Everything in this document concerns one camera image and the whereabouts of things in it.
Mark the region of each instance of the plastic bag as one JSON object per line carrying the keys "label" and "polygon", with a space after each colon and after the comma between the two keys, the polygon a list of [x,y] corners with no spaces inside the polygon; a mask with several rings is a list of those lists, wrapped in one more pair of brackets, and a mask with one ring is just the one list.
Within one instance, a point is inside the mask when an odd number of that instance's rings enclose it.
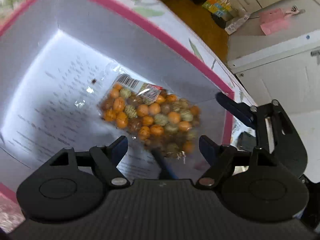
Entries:
{"label": "plastic bag", "polygon": [[200,109],[166,89],[122,74],[99,104],[102,118],[138,137],[146,150],[185,158],[194,149]]}
{"label": "plastic bag", "polygon": [[24,221],[21,208],[0,192],[0,227],[5,233],[10,233]]}

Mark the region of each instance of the cabinet handle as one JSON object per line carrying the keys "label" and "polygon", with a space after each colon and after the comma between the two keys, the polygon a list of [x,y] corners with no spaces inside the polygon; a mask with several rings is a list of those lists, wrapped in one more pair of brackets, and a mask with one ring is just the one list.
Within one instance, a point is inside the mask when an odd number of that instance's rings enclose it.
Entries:
{"label": "cabinet handle", "polygon": [[249,3],[247,0],[244,0],[244,2],[245,2],[247,5],[250,5],[250,3]]}
{"label": "cabinet handle", "polygon": [[317,65],[320,65],[320,50],[314,50],[310,53],[311,57],[317,57]]}

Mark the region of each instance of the wooden floor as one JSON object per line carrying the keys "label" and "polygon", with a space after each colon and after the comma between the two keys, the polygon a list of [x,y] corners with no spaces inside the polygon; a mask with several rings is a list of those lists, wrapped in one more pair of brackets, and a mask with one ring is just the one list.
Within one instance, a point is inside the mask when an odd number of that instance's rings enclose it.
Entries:
{"label": "wooden floor", "polygon": [[191,0],[161,1],[198,34],[222,62],[226,62],[229,35],[215,24],[210,12]]}

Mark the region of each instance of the white box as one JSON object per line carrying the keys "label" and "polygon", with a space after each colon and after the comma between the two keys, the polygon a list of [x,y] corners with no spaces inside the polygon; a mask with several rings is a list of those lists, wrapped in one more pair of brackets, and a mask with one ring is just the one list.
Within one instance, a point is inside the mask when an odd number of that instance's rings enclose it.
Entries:
{"label": "white box", "polygon": [[[0,29],[0,63],[0,176],[13,190],[63,147],[84,151],[127,135],[102,122],[96,107],[119,71],[198,104],[200,134],[230,142],[232,116],[215,94],[233,99],[233,91],[176,40],[114,0],[28,0]],[[155,178],[151,155],[130,146],[118,168],[129,179]],[[203,160],[197,147],[185,162],[169,161],[180,178],[197,179],[203,171],[194,166]]]}

